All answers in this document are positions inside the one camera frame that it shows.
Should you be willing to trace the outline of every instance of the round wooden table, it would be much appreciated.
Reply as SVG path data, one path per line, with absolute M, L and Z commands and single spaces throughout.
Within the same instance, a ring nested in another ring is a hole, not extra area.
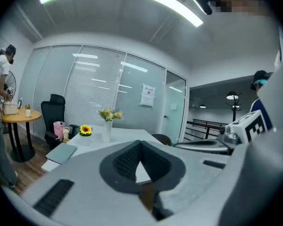
M 4 115 L 1 119 L 3 122 L 8 123 L 8 130 L 9 130 L 9 138 L 11 142 L 11 146 L 13 150 L 10 152 L 10 157 L 17 162 L 25 162 L 32 159 L 35 155 L 35 150 L 32 146 L 32 140 L 30 138 L 30 130 L 29 130 L 29 122 L 35 121 L 41 117 L 41 113 L 36 110 L 31 110 L 31 117 L 26 117 L 26 110 L 25 109 L 18 109 L 17 114 L 13 115 Z M 18 134 L 18 125 L 17 123 L 26 122 L 26 133 L 27 133 L 27 141 L 28 145 L 20 144 L 19 134 Z M 15 134 L 15 142 L 13 138 L 13 132 L 11 129 L 11 123 L 14 126 L 14 134 Z

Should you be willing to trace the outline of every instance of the white box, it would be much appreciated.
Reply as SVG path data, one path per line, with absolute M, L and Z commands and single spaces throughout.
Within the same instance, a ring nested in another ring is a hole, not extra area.
M 1 100 L 0 109 L 2 110 L 2 108 L 4 108 L 3 113 L 5 115 L 17 114 L 17 109 L 18 109 L 17 103 L 13 101 L 6 101 L 3 106 L 3 102 L 4 100 Z

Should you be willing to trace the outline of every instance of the potted plant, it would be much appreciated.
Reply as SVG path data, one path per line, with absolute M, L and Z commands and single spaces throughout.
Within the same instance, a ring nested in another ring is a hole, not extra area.
M 26 104 L 24 108 L 26 110 L 26 117 L 30 117 L 32 113 L 32 111 L 30 110 L 30 104 Z
M 80 126 L 80 140 L 81 144 L 84 146 L 88 146 L 90 144 L 90 136 L 92 133 L 92 128 L 87 125 Z
M 111 109 L 102 109 L 99 115 L 105 120 L 102 131 L 102 142 L 108 143 L 111 140 L 112 121 L 115 118 L 121 119 L 123 113 L 121 111 L 113 111 Z

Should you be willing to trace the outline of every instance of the sunflower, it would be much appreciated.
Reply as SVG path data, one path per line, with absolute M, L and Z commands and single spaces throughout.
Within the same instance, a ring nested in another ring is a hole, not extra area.
M 91 129 L 90 126 L 82 125 L 82 126 L 80 126 L 80 131 L 81 131 L 82 134 L 91 134 L 92 129 Z

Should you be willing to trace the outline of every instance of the pink bag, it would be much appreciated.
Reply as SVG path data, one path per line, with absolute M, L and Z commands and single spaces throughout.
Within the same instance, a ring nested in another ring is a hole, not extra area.
M 65 128 L 65 123 L 62 121 L 56 121 L 53 123 L 53 129 L 55 131 L 55 135 L 58 136 L 60 140 L 63 140 L 63 130 Z

